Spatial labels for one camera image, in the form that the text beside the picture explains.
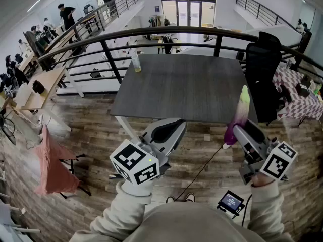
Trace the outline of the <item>long wooden workbench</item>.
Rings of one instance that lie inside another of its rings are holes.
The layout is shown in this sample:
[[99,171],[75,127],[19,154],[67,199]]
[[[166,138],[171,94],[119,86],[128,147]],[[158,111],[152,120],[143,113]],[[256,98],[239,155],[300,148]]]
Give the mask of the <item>long wooden workbench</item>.
[[69,40],[77,42],[95,35],[102,28],[102,21],[98,13],[80,18],[71,28],[62,33],[45,49],[45,55],[69,44]]

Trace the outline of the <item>small black screen device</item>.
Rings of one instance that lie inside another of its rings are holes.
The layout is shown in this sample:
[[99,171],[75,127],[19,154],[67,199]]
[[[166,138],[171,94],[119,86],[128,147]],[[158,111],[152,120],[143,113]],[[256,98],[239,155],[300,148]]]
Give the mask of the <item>small black screen device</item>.
[[224,196],[219,200],[217,209],[223,212],[230,212],[234,216],[239,216],[239,213],[244,209],[244,199],[228,190]]

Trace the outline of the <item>clothes rack with garments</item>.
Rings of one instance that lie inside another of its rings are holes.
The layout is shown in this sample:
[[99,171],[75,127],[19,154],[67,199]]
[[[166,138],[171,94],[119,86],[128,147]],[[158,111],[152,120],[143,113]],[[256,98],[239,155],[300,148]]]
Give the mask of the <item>clothes rack with garments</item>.
[[148,22],[150,27],[163,27],[169,25],[169,21],[164,15],[149,16]]

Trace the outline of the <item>clear bottle with yellow liquid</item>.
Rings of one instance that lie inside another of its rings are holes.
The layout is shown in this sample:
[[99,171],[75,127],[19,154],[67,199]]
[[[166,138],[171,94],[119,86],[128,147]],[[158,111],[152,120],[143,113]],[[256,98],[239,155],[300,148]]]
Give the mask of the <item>clear bottle with yellow liquid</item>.
[[141,71],[141,64],[139,60],[139,56],[137,52],[134,52],[133,55],[131,56],[132,59],[132,64],[134,66],[135,72],[140,72]]

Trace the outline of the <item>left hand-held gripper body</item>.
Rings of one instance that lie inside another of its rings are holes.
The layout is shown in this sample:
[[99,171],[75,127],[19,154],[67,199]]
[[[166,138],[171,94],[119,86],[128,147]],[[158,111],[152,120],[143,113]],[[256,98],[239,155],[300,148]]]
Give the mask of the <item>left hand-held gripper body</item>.
[[125,179],[138,186],[160,178],[170,168],[169,153],[170,142],[167,139],[156,139],[148,134],[125,139],[110,156],[115,169],[110,179]]

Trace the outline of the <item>black curved metal railing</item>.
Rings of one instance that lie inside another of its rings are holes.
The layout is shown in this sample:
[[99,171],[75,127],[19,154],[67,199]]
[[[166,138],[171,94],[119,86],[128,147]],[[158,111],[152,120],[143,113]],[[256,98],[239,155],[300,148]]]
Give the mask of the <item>black curved metal railing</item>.
[[[166,34],[205,34],[212,35],[216,37],[216,42],[214,45],[207,43],[166,43],[166,44],[137,44],[137,45],[125,45],[117,47],[108,47],[107,41],[140,36],[145,34],[150,35],[161,35]],[[96,36],[86,40],[81,40],[74,42],[69,46],[62,47],[60,49],[48,48],[46,53],[38,59],[39,64],[45,71],[51,71],[55,67],[65,67],[67,70],[72,68],[79,68],[83,66],[90,66],[96,64],[108,63],[110,67],[108,69],[100,69],[99,72],[112,71],[114,75],[112,79],[117,79],[121,81],[121,76],[119,71],[125,70],[125,67],[117,67],[116,61],[128,61],[131,59],[129,55],[122,57],[113,57],[113,51],[127,50],[131,48],[144,48],[144,47],[157,47],[157,46],[187,46],[187,47],[200,47],[209,48],[213,50],[212,55],[215,57],[220,56],[221,50],[235,51],[240,53],[245,53],[246,50],[238,48],[236,46],[226,46],[222,45],[224,38],[256,42],[257,37],[249,34],[243,34],[239,32],[221,30],[221,29],[211,29],[202,27],[154,27],[154,28],[137,28],[126,31],[113,32],[110,34],[105,34],[102,36]]]

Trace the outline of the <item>salmon pink cloth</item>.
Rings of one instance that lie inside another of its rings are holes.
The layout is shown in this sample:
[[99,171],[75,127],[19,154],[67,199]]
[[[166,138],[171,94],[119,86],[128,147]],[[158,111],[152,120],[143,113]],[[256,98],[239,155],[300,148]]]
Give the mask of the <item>salmon pink cloth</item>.
[[60,145],[50,134],[46,125],[42,128],[42,142],[35,148],[40,163],[40,185],[35,192],[40,195],[52,193],[75,193],[80,180],[61,163],[75,160],[76,155]]

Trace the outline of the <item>small black box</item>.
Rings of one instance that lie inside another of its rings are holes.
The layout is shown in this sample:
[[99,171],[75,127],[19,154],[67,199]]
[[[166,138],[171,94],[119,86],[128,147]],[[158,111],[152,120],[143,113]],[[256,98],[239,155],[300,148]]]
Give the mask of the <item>small black box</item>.
[[301,83],[298,83],[296,85],[295,89],[296,89],[297,94],[299,96],[302,96],[302,97],[306,98],[309,95],[308,88],[305,85],[301,84]]

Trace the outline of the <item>black round container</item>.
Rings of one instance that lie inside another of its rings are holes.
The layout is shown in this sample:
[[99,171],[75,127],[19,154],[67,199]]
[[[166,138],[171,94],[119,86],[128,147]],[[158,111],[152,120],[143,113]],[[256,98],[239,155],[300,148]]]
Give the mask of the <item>black round container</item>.
[[32,89],[35,93],[38,93],[38,94],[43,94],[45,92],[45,87],[38,80],[33,81]]

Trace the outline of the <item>white rack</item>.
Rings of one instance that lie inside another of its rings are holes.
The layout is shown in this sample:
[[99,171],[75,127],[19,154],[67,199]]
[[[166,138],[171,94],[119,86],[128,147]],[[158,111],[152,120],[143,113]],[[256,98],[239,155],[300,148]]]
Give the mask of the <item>white rack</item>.
[[29,234],[41,233],[39,229],[23,228],[15,224],[12,220],[11,213],[18,212],[23,215],[25,211],[10,204],[6,204],[3,199],[9,199],[10,196],[0,193],[0,242],[33,242]]

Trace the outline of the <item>person's beige sweatshirt torso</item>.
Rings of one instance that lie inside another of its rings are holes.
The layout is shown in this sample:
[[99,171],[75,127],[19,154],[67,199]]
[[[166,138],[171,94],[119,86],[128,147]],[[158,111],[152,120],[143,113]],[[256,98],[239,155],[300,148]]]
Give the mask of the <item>person's beige sweatshirt torso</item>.
[[[156,207],[123,241],[111,241],[91,230],[80,230],[70,242],[266,242],[225,213],[193,202],[172,202]],[[276,242],[294,242],[288,233]]]

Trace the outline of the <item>purple and green eggplant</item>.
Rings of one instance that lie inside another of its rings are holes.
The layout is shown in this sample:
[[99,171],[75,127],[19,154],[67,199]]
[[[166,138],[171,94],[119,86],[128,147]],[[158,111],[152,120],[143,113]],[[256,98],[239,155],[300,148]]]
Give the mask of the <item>purple and green eggplant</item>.
[[229,123],[227,130],[224,135],[224,143],[226,146],[234,145],[237,142],[236,137],[234,136],[233,128],[235,125],[240,127],[245,127],[245,124],[248,119],[250,107],[250,96],[248,93],[248,87],[244,85],[239,97],[236,113]]

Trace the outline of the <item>black office chair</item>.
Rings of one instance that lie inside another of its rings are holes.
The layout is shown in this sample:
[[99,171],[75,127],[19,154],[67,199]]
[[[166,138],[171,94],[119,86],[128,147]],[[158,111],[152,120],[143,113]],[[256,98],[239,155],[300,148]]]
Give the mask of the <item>black office chair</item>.
[[279,39],[266,32],[260,31],[258,40],[246,47],[245,78],[260,123],[270,124],[277,119],[281,100],[273,77],[281,58]]

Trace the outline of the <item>black folding stand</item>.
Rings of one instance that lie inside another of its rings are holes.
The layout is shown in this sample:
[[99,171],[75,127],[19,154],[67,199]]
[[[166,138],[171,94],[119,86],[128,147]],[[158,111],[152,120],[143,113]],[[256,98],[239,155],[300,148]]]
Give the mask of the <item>black folding stand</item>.
[[[60,159],[60,162],[63,163],[63,164],[67,164],[70,166],[70,169],[69,169],[69,172],[74,175],[74,164],[73,162],[76,160],[76,161],[79,161],[79,158],[85,158],[86,155],[85,154],[81,154],[81,155],[78,155],[76,156],[76,159],[70,159],[70,163],[68,164],[66,160],[63,160],[63,159]],[[80,185],[78,186],[78,189],[82,190],[83,192],[85,192],[87,195],[91,196],[91,192],[90,191],[87,191],[85,190],[83,187],[81,187]]]

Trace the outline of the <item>table with checkered cloth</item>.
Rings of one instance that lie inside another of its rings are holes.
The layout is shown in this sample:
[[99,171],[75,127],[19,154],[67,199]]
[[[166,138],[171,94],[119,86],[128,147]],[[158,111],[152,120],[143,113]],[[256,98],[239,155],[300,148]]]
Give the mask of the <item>table with checkered cloth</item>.
[[301,82],[303,76],[302,73],[294,70],[277,67],[272,82],[279,92],[281,92],[281,85],[284,85],[291,96],[291,102],[284,99],[285,107],[278,111],[278,120],[304,117],[319,120],[323,115],[323,102],[320,102],[312,92],[307,97],[298,95],[296,85]]

